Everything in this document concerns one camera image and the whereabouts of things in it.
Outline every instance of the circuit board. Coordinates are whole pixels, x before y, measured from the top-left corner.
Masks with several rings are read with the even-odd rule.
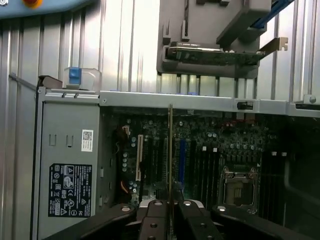
[[[262,166],[268,166],[270,152],[279,142],[275,129],[279,123],[271,115],[174,111],[169,169],[168,115],[121,114],[119,125],[128,136],[122,173],[131,203],[137,206],[140,194],[141,200],[155,199],[159,184],[166,185],[172,171],[172,182],[184,199],[201,201],[207,209],[231,204],[257,213],[261,196],[270,194],[268,184],[276,190],[275,181],[267,176],[269,170],[263,171]]]

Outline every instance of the corrugated metal wall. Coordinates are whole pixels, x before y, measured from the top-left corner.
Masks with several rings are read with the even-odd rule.
[[[9,73],[35,85],[39,75],[62,79],[70,66],[95,68],[102,90],[298,101],[320,93],[317,3],[296,0],[269,22],[261,46],[288,37],[288,51],[261,61],[257,79],[158,75],[159,0],[98,0],[73,13],[2,21],[0,236],[26,239],[31,215],[35,93]]]

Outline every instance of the black label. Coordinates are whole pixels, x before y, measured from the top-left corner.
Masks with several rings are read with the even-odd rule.
[[[48,217],[91,216],[92,165],[54,163],[49,168]]]

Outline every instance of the blue latch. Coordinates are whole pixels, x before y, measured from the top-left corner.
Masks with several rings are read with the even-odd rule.
[[[82,69],[79,67],[69,68],[69,84],[81,85]]]
[[[267,22],[269,22],[275,15],[289,6],[289,4],[293,1],[294,0],[277,0],[273,2],[270,13],[265,17],[259,18],[254,24],[252,24],[251,27],[255,29],[263,29]]]

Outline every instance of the orange button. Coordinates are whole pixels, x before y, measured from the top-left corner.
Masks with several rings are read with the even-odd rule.
[[[23,3],[29,8],[37,8],[42,4],[43,0],[22,0]]]

